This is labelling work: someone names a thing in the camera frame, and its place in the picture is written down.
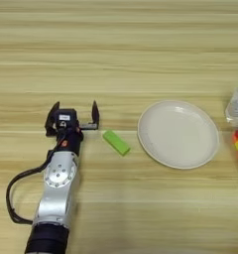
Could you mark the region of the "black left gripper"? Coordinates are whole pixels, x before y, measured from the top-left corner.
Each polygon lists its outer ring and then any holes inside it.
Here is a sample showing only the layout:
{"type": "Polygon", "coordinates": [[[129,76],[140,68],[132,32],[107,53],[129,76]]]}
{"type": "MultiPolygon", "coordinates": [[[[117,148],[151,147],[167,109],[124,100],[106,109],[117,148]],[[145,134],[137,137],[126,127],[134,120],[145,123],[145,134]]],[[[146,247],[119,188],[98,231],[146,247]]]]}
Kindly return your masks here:
{"type": "Polygon", "coordinates": [[[55,120],[55,113],[57,110],[60,109],[60,103],[57,102],[54,104],[52,109],[50,110],[46,124],[46,136],[47,137],[54,137],[57,135],[57,146],[56,151],[57,152],[73,152],[75,154],[78,154],[80,151],[80,144],[83,141],[83,132],[89,131],[89,130],[97,130],[99,126],[99,110],[96,101],[93,101],[92,104],[92,124],[82,124],[80,126],[77,126],[75,128],[73,127],[67,127],[67,128],[61,128],[58,131],[54,128],[54,124],[56,122],[55,120]]]}

